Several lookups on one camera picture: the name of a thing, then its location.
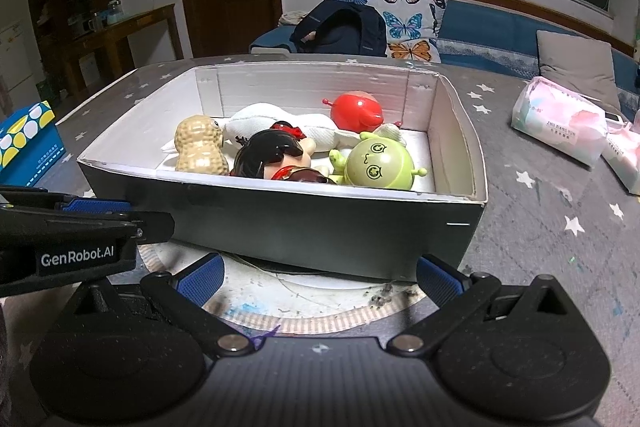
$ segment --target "box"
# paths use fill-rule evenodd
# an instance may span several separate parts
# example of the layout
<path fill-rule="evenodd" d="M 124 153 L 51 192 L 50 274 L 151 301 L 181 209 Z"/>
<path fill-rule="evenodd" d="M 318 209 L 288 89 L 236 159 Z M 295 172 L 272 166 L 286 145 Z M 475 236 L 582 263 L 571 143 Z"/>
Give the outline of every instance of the box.
<path fill-rule="evenodd" d="M 54 118 L 45 101 L 0 124 L 0 184 L 33 187 L 65 152 Z"/>
<path fill-rule="evenodd" d="M 511 126 L 593 166 L 607 143 L 605 112 L 544 77 L 534 77 L 513 106 Z"/>
<path fill-rule="evenodd" d="M 640 195 L 640 134 L 609 126 L 603 158 L 631 194 Z"/>
<path fill-rule="evenodd" d="M 171 212 L 175 239 L 277 263 L 381 279 L 415 280 L 426 251 L 458 266 L 487 201 L 482 150 L 449 81 L 432 71 L 257 56 L 193 68 L 105 130 L 78 158 L 98 198 Z M 290 114 L 329 114 L 322 99 L 363 90 L 401 120 L 428 160 L 431 190 L 377 190 L 190 174 L 159 168 L 178 123 L 228 118 L 255 102 Z"/>

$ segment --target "backpack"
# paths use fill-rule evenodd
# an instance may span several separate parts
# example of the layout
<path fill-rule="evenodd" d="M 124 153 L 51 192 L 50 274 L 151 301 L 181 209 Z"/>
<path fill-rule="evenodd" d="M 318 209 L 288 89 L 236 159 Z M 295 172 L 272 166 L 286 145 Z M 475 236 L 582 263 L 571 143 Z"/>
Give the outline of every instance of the backpack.
<path fill-rule="evenodd" d="M 303 41 L 311 32 L 314 39 Z M 299 53 L 386 56 L 386 25 L 371 6 L 324 0 L 291 34 Z"/>

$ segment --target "blue box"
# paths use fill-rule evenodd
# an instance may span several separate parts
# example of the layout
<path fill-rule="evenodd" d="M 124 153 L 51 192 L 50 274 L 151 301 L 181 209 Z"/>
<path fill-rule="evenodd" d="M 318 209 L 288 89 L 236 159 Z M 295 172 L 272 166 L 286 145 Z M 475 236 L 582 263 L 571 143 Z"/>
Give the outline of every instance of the blue box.
<path fill-rule="evenodd" d="M 65 152 L 49 102 L 16 111 L 0 124 L 0 184 L 33 187 Z"/>

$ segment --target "table leg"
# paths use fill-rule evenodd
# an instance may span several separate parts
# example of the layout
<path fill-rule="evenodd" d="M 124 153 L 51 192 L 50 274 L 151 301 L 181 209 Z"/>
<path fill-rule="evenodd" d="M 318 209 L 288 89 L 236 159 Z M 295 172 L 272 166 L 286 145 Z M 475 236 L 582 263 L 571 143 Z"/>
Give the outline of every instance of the table leg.
<path fill-rule="evenodd" d="M 175 23 L 175 14 L 173 12 L 166 18 L 166 23 L 169 27 L 169 38 L 171 39 L 171 45 L 174 47 L 175 59 L 184 59 L 182 44 L 180 43 L 180 34 L 178 33 L 178 26 Z"/>
<path fill-rule="evenodd" d="M 80 69 L 80 63 L 77 58 L 65 61 L 65 75 L 67 87 L 71 91 L 71 95 L 76 97 L 78 102 L 83 102 L 87 97 L 87 92 L 82 70 Z"/>
<path fill-rule="evenodd" d="M 107 41 L 104 44 L 104 49 L 107 51 L 107 57 L 109 58 L 109 65 L 111 66 L 111 72 L 115 80 L 124 75 L 122 70 L 122 63 L 120 62 L 120 55 L 118 54 L 118 47 L 113 41 Z"/>

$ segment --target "blue gripper pad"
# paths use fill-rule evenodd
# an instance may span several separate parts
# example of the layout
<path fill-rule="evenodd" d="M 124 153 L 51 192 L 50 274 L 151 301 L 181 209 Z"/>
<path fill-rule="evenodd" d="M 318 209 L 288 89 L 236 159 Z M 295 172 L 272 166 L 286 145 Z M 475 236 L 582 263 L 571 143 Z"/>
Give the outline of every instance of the blue gripper pad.
<path fill-rule="evenodd" d="M 107 212 L 129 212 L 131 204 L 119 200 L 97 200 L 95 198 L 76 198 L 65 207 L 65 212 L 82 214 L 104 214 Z"/>
<path fill-rule="evenodd" d="M 460 276 L 456 277 L 426 257 L 418 259 L 415 269 L 418 286 L 439 308 L 461 295 L 470 286 L 466 276 L 454 269 L 451 271 Z"/>
<path fill-rule="evenodd" d="M 225 280 L 225 262 L 220 254 L 210 253 L 195 264 L 196 267 L 191 265 L 176 275 L 176 290 L 194 304 L 203 307 Z"/>

